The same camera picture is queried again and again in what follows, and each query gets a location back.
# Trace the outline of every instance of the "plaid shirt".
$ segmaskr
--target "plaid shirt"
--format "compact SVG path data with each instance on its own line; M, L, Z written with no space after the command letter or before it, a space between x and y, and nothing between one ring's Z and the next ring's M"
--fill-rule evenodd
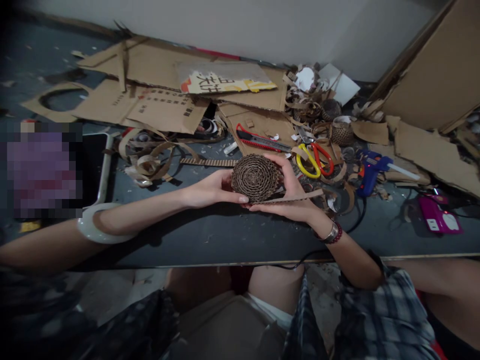
M342 278L341 321L334 359L438 359L434 332L409 275L382 266L377 291L352 287ZM78 295L66 292L62 276L33 278L0 268L0 318L4 349L29 359L169 359L177 316L168 294L158 290L130 305L101 327L75 310ZM282 359L327 360L303 276L298 305Z

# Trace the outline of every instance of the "phone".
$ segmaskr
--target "phone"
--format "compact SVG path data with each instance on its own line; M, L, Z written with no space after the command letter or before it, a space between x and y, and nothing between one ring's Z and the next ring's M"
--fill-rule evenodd
M107 196L107 185L112 156L104 150L111 150L113 138L105 133L86 134L82 137L82 207L101 204Z

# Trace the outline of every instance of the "white wall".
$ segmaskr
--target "white wall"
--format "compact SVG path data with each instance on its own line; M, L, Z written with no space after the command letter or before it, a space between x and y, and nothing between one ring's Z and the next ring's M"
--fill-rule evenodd
M447 0L26 0L31 9L272 63L377 81Z

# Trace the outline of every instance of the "hand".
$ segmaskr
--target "hand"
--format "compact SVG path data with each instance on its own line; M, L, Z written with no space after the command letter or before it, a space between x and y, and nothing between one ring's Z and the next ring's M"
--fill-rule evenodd
M283 185L286 189L285 197L293 197L305 194L302 185L295 177L292 165L290 165L290 161L284 157L279 157L276 155L265 154L264 156L281 167L281 171L283 172ZM250 211L262 211L265 213L277 214L293 221L305 222L309 224L317 221L319 218L321 219L322 217L328 219L328 216L325 215L325 213L315 206L314 203L309 199L275 205L252 205L250 206Z
M182 191L185 204L191 208L204 208L220 202L235 204L249 202L245 195L233 192L232 170L215 171Z

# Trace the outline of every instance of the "white bangle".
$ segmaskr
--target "white bangle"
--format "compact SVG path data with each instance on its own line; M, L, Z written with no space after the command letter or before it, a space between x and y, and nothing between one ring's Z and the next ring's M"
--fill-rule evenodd
M102 211L113 209L120 206L118 203L108 202L108 203L101 203L97 205L90 206L87 210L85 210L82 214L82 217L78 218L76 223L76 227L78 230L85 236L88 240L93 241L99 244L120 244L124 243L134 237L137 236L138 233L129 234L129 235L110 235L104 233L97 229L94 224L94 215L95 213Z

